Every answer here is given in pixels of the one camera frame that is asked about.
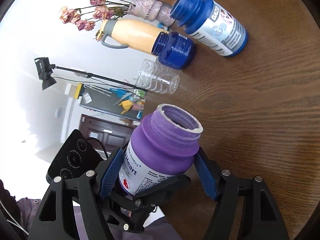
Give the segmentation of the purple pill bottle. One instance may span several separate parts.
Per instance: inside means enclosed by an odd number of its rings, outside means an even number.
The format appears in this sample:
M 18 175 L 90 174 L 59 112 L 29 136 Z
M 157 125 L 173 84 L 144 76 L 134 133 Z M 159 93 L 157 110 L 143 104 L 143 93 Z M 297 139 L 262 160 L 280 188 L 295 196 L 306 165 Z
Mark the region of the purple pill bottle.
M 184 109 L 163 103 L 133 131 L 119 182 L 132 196 L 184 174 L 198 152 L 201 123 Z

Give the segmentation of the clear plastic cup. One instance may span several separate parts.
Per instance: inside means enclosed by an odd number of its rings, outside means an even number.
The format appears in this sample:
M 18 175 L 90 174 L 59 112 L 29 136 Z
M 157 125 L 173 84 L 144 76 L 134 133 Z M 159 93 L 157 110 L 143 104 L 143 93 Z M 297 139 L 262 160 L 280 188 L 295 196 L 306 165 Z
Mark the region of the clear plastic cup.
M 162 65 L 158 59 L 145 59 L 138 71 L 136 86 L 158 94 L 174 94 L 180 84 L 180 76 Z

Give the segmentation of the cluttered storage shelf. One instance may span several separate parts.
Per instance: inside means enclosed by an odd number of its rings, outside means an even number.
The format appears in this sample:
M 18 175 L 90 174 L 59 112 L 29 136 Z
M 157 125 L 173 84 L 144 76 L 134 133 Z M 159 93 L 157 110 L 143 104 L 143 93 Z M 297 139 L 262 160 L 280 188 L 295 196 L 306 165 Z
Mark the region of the cluttered storage shelf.
M 77 87 L 76 96 L 79 105 L 86 109 L 139 121 L 144 110 L 146 91 L 81 83 Z

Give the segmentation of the yellow thermos jug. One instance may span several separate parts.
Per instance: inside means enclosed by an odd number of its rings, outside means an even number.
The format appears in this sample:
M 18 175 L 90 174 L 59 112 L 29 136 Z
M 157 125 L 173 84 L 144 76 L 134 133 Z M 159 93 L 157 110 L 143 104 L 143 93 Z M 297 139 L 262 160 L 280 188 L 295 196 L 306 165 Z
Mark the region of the yellow thermos jug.
M 156 38 L 166 30 L 138 20 L 104 20 L 98 37 L 103 46 L 111 49 L 132 48 L 152 54 Z

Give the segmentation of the wide dark blue jar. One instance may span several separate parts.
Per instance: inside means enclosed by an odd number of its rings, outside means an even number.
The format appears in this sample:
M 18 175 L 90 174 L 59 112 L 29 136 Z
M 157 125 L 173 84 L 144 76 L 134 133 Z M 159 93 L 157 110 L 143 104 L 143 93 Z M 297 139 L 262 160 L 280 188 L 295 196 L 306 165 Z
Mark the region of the wide dark blue jar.
M 185 68 L 193 59 L 195 44 L 192 39 L 178 33 L 164 31 L 157 36 L 151 53 L 159 62 L 175 70 Z

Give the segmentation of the dried pink flowers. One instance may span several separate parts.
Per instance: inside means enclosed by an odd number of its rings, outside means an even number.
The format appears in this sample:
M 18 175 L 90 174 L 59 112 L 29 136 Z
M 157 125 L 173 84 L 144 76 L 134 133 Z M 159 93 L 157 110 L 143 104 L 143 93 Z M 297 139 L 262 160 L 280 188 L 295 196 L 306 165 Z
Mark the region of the dried pink flowers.
M 125 0 L 90 0 L 89 6 L 61 9 L 60 20 L 63 24 L 72 24 L 78 31 L 92 31 L 96 23 L 103 20 L 118 20 L 136 7 L 133 2 Z

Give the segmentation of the blue labelled pill bottle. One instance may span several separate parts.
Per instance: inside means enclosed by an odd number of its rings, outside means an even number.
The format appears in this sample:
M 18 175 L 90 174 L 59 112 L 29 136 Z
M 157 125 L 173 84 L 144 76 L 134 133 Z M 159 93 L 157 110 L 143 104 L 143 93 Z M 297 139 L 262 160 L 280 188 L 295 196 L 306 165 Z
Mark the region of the blue labelled pill bottle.
M 248 40 L 244 26 L 214 0 L 176 0 L 170 17 L 186 34 L 223 57 L 240 53 Z

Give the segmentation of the pink textured vase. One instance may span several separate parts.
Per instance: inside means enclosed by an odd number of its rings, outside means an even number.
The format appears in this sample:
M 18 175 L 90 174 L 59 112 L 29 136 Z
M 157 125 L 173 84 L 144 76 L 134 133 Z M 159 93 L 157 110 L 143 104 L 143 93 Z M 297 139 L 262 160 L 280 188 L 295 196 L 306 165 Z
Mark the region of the pink textured vase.
M 158 21 L 169 27 L 175 22 L 175 19 L 170 17 L 170 11 L 171 5 L 159 0 L 132 0 L 127 13 L 149 22 Z

